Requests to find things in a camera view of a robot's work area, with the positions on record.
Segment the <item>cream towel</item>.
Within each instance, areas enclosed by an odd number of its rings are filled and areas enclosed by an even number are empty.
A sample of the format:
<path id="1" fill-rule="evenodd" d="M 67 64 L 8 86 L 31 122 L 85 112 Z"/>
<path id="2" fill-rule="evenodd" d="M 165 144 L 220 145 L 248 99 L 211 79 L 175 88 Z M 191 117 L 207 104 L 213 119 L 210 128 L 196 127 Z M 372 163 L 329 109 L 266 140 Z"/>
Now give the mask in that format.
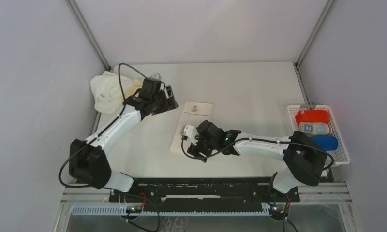
<path id="1" fill-rule="evenodd" d="M 182 114 L 179 119 L 174 137 L 171 142 L 170 151 L 183 154 L 180 146 L 181 131 L 183 126 L 191 125 L 197 127 L 204 120 L 209 120 L 213 111 L 212 103 L 202 103 L 186 100 L 183 106 Z"/>

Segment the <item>blue towel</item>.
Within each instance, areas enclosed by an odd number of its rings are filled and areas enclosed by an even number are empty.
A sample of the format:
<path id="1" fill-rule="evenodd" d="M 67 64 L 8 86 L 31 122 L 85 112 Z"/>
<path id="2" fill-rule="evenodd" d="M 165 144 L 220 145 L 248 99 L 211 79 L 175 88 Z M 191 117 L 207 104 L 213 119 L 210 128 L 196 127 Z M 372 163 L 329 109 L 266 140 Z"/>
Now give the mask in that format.
<path id="1" fill-rule="evenodd" d="M 311 137 L 311 140 L 325 151 L 337 150 L 339 145 L 337 138 L 331 135 L 313 136 Z"/>

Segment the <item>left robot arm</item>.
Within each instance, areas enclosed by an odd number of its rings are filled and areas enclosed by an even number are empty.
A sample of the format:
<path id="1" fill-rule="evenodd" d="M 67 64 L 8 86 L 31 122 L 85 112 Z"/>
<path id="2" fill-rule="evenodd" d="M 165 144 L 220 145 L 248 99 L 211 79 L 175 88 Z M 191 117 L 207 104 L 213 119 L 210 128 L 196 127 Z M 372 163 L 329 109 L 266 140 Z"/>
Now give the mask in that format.
<path id="1" fill-rule="evenodd" d="M 145 117 L 177 107 L 170 85 L 164 89 L 143 87 L 125 99 L 121 110 L 102 130 L 85 140 L 73 140 L 69 158 L 60 170 L 67 167 L 69 175 L 83 182 L 83 187 L 118 190 L 127 201 L 135 201 L 140 189 L 133 184 L 133 177 L 112 170 L 107 157 L 120 139 Z"/>

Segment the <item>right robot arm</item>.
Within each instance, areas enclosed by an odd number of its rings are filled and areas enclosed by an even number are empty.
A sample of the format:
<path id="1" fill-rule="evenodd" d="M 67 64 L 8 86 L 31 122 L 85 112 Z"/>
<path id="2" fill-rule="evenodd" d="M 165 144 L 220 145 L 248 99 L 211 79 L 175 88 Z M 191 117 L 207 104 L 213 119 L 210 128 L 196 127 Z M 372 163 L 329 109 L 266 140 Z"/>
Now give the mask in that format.
<path id="1" fill-rule="evenodd" d="M 276 172 L 268 187 L 268 196 L 281 201 L 287 193 L 298 186 L 318 186 L 322 172 L 334 164 L 334 158 L 317 145 L 308 135 L 296 131 L 289 137 L 264 137 L 240 130 L 207 132 L 186 126 L 181 131 L 181 141 L 190 141 L 185 156 L 206 162 L 219 154 L 257 155 L 278 160 L 286 167 Z"/>

